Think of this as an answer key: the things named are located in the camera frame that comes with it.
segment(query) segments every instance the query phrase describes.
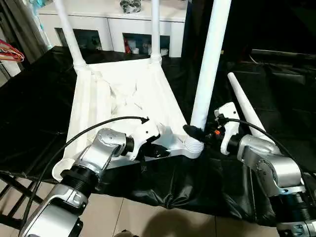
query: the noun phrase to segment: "tile floor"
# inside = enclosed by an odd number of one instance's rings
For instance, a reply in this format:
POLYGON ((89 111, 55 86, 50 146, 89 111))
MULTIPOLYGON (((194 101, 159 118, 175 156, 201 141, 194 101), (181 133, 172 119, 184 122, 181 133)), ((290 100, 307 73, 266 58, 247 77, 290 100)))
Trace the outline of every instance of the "tile floor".
MULTIPOLYGON (((25 186, 30 183, 26 179, 19 181, 25 186)), ((5 183, 0 181, 0 190, 4 186, 5 183)), ((42 184, 38 195, 44 198, 51 188, 50 184, 42 184)), ((19 197, 18 191, 10 190, 0 201, 0 212, 7 214, 19 197)), ((26 202, 27 199, 14 215, 15 218, 22 216, 26 202)), ((81 219, 84 224, 81 237, 113 237, 123 230, 129 230, 140 237, 278 236, 275 228, 180 209, 166 210, 106 195, 92 195, 81 219)), ((18 231, 0 224, 0 236, 17 237, 18 231)))

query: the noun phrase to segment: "cabinet door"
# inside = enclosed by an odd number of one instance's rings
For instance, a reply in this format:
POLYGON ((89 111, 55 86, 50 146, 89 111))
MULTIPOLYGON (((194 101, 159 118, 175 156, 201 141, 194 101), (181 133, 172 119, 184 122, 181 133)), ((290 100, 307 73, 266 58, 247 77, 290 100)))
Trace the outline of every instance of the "cabinet door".
MULTIPOLYGON (((107 18, 69 16, 69 21, 81 48, 113 50, 107 18)), ((39 19, 52 46, 67 46, 58 15, 40 14, 39 19)))
MULTIPOLYGON (((132 35, 144 35, 146 41, 148 36, 151 37, 152 23, 147 20, 131 20, 131 19, 114 19, 108 18, 111 37, 113 41, 113 50, 116 52, 125 52, 124 38, 130 40, 132 35)), ((169 56, 181 57, 182 41, 184 32, 184 22, 167 22, 160 21, 160 36, 169 37, 169 56)), ((166 45, 165 37, 160 37, 161 47, 166 45)))

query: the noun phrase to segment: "white cabinet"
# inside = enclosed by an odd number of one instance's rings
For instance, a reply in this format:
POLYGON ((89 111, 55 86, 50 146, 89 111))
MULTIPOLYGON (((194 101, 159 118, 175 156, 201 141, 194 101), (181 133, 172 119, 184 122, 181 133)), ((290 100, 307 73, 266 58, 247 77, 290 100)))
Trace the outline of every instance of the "white cabinet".
MULTIPOLYGON (((132 14, 123 13, 119 0, 64 0, 64 5, 80 47, 125 52, 124 34, 151 35, 150 0, 132 14)), ((160 35, 168 37, 161 42, 170 57, 181 57, 186 9, 187 1, 160 0, 160 35)), ((39 9, 39 18, 52 46, 66 45, 54 3, 39 9)))
MULTIPOLYGON (((62 37, 62 27, 58 15, 39 15, 40 21, 44 26, 44 31, 46 32, 48 39, 52 46, 65 46, 65 40, 62 37)), ((90 41, 93 43, 96 41, 96 44, 100 42, 101 50, 113 50, 112 41, 109 31, 109 24, 107 18, 102 17, 86 17, 86 16, 69 16, 69 21, 75 30, 75 36, 77 42, 80 45, 80 41, 86 41, 87 45, 90 44, 90 41), (79 39, 79 35, 84 35, 86 32, 86 37, 88 38, 91 35, 90 39, 79 39)))

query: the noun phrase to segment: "white tube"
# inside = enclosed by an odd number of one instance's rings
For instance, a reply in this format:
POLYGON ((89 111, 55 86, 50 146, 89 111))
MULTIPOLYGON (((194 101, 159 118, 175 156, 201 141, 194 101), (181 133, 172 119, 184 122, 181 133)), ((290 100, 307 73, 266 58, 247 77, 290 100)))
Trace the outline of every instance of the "white tube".
POLYGON ((159 29, 159 0, 152 0, 152 53, 153 62, 160 62, 160 29, 159 29))
MULTIPOLYGON (((237 97, 238 103, 241 107, 242 113, 245 116, 247 122, 252 123, 252 124, 258 126, 259 128, 265 130, 265 128, 263 127, 263 125, 262 125, 260 119, 258 118, 255 110, 253 109, 250 101, 248 100, 245 92, 243 91, 237 78, 235 77, 235 74, 228 73, 228 79, 233 87, 234 93, 237 97)), ((268 138, 263 133, 259 132, 258 130, 254 129, 252 127, 249 127, 249 128, 250 128, 252 135, 254 135, 255 137, 259 137, 261 139, 265 139, 267 141, 274 143, 270 138, 268 138)))
MULTIPOLYGON (((191 117, 191 125, 202 130, 211 102, 230 7, 231 0, 214 0, 191 117)), ((203 143, 191 137, 186 138, 185 146, 192 153, 203 150, 203 143)))
POLYGON ((61 25, 63 28, 63 32, 65 34, 65 38, 70 50, 70 53, 74 60, 74 69, 78 70, 79 68, 85 67, 86 63, 82 58, 82 55, 79 50, 79 46, 74 34, 74 30, 70 25, 68 15, 66 13, 63 0, 54 0, 56 10, 58 12, 59 18, 61 20, 61 25))

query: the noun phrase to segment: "black cloth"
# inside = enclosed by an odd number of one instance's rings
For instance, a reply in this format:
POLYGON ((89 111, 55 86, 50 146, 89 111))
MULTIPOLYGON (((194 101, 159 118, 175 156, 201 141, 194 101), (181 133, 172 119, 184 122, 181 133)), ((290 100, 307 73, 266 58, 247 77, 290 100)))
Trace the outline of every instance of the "black cloth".
MULTIPOLYGON (((89 50, 83 50, 82 55, 89 64, 146 57, 89 50)), ((170 58, 163 59, 162 68, 189 121, 197 70, 190 62, 170 58)), ((266 130, 299 163, 316 171, 314 72, 221 62, 209 122, 214 119, 214 109, 236 101, 227 80, 228 69, 236 73, 266 130)), ((0 88, 0 172, 38 178, 43 166, 66 141, 76 77, 68 49, 54 47, 0 88)), ((45 176, 47 182, 54 182, 50 173, 58 159, 45 176)), ((275 224, 270 203, 254 174, 235 156, 224 156, 210 146, 197 159, 179 156, 108 170, 99 193, 261 225, 275 224)))

